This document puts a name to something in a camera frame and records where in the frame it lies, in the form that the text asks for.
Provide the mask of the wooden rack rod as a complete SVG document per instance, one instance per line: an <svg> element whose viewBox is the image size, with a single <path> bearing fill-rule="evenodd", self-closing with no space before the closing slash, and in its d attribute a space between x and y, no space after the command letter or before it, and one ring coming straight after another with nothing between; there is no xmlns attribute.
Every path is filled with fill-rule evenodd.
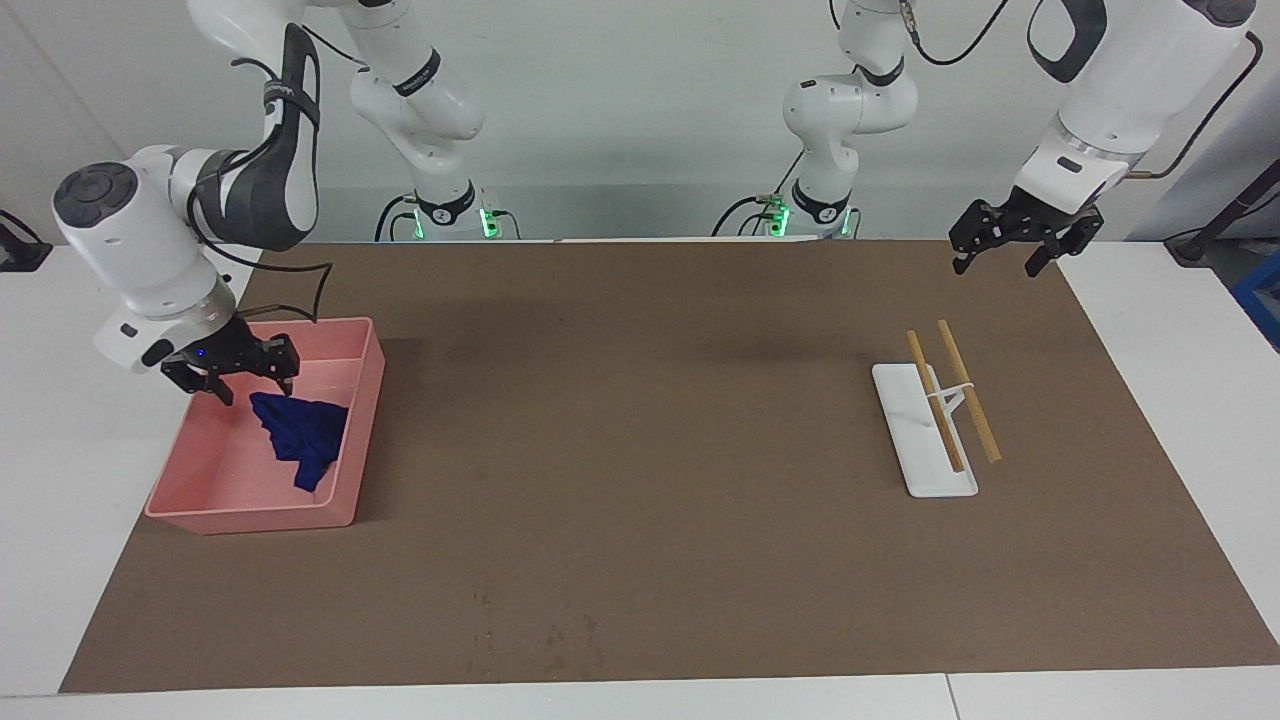
<svg viewBox="0 0 1280 720"><path fill-rule="evenodd" d="M977 387L963 359L954 332L945 319L938 319L937 327L987 460L988 462L1000 462L1004 459L1004 454L1001 452L998 442L995 437L993 429L980 402Z"/></svg>
<svg viewBox="0 0 1280 720"><path fill-rule="evenodd" d="M918 378L922 383L922 388L925 395L925 401L929 406L932 419L940 433L943 450L946 452L950 468L952 471L961 471L964 469L963 456L957 441L952 434L952 427L950 424L950 415L947 414L945 405L941 401L941 388L934 382L934 377L931 374L931 366L925 360L925 354L922 347L918 333L914 329L906 332L908 347L911 354L911 360L916 370Z"/></svg>

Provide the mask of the pink plastic bin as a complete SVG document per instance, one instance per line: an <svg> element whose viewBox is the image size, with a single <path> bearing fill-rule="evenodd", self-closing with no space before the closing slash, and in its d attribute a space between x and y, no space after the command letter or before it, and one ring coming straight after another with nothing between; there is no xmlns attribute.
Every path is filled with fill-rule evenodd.
<svg viewBox="0 0 1280 720"><path fill-rule="evenodd" d="M340 452L314 492L294 486L298 464L275 457L255 415L255 392L276 384L251 374L230 375L227 406L211 395L191 398L169 456L143 512L184 530L232 534L348 527L356 515L376 416L385 355L367 316L251 322L266 340L288 334L301 359L293 396L346 407Z"/></svg>

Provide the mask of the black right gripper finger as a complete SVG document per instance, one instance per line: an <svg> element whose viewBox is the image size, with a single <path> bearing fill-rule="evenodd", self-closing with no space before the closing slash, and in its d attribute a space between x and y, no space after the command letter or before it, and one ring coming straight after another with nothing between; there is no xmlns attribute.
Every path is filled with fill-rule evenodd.
<svg viewBox="0 0 1280 720"><path fill-rule="evenodd" d="M300 364L300 355L288 334L274 334L262 342L262 377L273 380L285 397L293 396Z"/></svg>
<svg viewBox="0 0 1280 720"><path fill-rule="evenodd" d="M163 374L188 395L211 395L224 406L232 406L236 401L234 391L218 372L201 372L186 361L166 360L163 363Z"/></svg>

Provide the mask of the brown table mat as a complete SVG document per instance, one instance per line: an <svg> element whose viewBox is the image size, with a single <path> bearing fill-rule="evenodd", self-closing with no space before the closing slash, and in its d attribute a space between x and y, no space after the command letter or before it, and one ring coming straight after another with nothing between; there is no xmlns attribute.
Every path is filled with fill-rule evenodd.
<svg viewBox="0 0 1280 720"><path fill-rule="evenodd" d="M358 510L141 518L76 693L1280 664L1076 293L927 242L330 245L385 355ZM908 493L870 370L955 336L979 492Z"/></svg>

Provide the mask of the white rack with wooden rods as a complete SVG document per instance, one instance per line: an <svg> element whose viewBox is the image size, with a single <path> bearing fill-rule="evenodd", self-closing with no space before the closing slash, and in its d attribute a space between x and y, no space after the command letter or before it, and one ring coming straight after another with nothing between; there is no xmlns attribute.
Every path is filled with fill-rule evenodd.
<svg viewBox="0 0 1280 720"><path fill-rule="evenodd" d="M908 493L914 498L978 495L977 478L954 423L954 414L965 402L960 384L940 392L964 461L961 471L952 471L914 365L876 364L870 374Z"/></svg>

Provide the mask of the blue cloth towel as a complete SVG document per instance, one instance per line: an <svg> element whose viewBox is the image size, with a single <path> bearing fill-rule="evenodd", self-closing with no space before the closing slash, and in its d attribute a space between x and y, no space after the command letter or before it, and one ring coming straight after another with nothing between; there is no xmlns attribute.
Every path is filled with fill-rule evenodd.
<svg viewBox="0 0 1280 720"><path fill-rule="evenodd" d="M264 392L252 393L250 406L269 434L275 460L297 464L294 487L315 492L340 455L349 410Z"/></svg>

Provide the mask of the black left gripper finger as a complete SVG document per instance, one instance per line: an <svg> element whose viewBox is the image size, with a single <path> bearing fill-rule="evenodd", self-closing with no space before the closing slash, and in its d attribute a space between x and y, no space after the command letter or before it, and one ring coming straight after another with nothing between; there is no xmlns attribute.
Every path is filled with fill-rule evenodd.
<svg viewBox="0 0 1280 720"><path fill-rule="evenodd" d="M972 201L948 231L954 251L952 269L963 275L975 259L1009 241L1000 227L1001 214L986 200Z"/></svg>
<svg viewBox="0 0 1280 720"><path fill-rule="evenodd" d="M1103 223L1105 218L1100 210L1088 210L1082 213L1064 229L1053 231L1044 228L1039 233L1038 247L1025 261L1027 275L1036 278L1059 259L1080 255L1096 237Z"/></svg>

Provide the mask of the blue crate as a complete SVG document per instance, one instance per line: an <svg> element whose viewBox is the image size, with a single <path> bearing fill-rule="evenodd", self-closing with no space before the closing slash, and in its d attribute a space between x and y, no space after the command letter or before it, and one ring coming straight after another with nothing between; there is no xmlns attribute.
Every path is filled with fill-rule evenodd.
<svg viewBox="0 0 1280 720"><path fill-rule="evenodd" d="M1280 354L1280 250L1262 259L1239 281L1230 283L1228 290L1258 332Z"/></svg>

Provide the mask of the black stand with foot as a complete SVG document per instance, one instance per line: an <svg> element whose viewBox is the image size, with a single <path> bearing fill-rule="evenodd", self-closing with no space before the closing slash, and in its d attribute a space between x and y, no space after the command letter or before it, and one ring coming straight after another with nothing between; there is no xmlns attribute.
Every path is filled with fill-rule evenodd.
<svg viewBox="0 0 1280 720"><path fill-rule="evenodd" d="M1254 215L1280 199L1280 158L1271 161L1238 196L1202 227L1180 231L1161 241L1172 260L1184 268L1207 266L1207 251L1236 222Z"/></svg>

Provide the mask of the black clamp device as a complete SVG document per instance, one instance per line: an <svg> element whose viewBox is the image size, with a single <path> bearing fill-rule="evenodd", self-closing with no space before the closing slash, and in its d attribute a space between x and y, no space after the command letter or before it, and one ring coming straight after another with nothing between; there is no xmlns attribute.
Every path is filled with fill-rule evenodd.
<svg viewBox="0 0 1280 720"><path fill-rule="evenodd" d="M54 246L26 222L0 208L0 273L31 273L41 268Z"/></svg>

